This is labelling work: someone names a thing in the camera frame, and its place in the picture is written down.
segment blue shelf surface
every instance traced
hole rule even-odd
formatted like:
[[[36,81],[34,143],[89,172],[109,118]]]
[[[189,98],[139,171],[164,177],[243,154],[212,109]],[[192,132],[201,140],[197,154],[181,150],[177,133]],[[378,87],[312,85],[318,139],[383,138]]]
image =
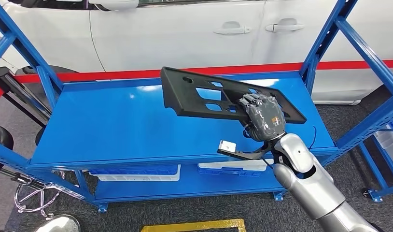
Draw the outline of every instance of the blue shelf surface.
[[[337,151],[298,72],[228,75],[281,90],[307,118],[287,124],[312,152]],[[242,135],[235,120],[178,117],[163,104],[159,78],[65,84],[28,168],[77,170],[231,161],[217,154],[220,140],[237,150],[261,146]]]
[[[271,169],[260,177],[203,175],[196,164],[181,166],[179,181],[99,181],[96,202],[126,202],[282,191]]]

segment blue plastic bin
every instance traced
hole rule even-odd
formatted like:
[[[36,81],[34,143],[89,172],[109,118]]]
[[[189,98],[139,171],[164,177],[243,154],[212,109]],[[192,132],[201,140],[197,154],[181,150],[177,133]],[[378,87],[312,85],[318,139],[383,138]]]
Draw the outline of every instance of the blue plastic bin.
[[[221,169],[198,167],[198,171],[200,174],[208,174],[208,175],[238,174],[239,176],[248,176],[248,177],[259,177],[263,173],[261,171],[246,171],[243,170],[242,168],[227,168],[227,167]]]

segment round hole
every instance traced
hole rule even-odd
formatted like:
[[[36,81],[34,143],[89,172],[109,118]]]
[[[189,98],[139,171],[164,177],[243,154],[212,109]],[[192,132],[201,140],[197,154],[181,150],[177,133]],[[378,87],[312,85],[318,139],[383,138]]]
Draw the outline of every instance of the round hole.
[[[190,83],[190,84],[193,82],[191,78],[186,77],[186,76],[184,76],[182,79],[183,79],[184,81]]]

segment car window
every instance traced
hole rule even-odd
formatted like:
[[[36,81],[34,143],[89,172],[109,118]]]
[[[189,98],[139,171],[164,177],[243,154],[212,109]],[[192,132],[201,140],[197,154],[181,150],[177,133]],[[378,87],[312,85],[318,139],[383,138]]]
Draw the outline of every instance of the car window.
[[[246,1],[246,0],[139,0],[139,6],[165,4],[192,4],[211,1]]]
[[[87,0],[10,0],[27,8],[49,8],[62,10],[85,10]]]

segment car door handle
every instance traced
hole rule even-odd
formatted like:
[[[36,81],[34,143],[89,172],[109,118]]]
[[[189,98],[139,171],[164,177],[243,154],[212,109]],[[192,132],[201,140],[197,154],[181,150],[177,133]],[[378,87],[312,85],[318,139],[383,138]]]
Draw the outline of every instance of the car door handle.
[[[271,24],[265,27],[265,30],[271,32],[278,32],[278,31],[295,31],[303,29],[305,25],[302,24],[294,24],[294,25],[278,25],[278,24]]]
[[[239,22],[229,21],[224,22],[222,27],[214,30],[214,33],[221,35],[237,35],[237,34],[246,34],[251,32],[252,28],[242,26]]]
[[[240,27],[240,28],[219,28],[213,31],[214,33],[221,35],[237,35],[237,34],[246,34],[251,32],[251,28],[248,27]]]

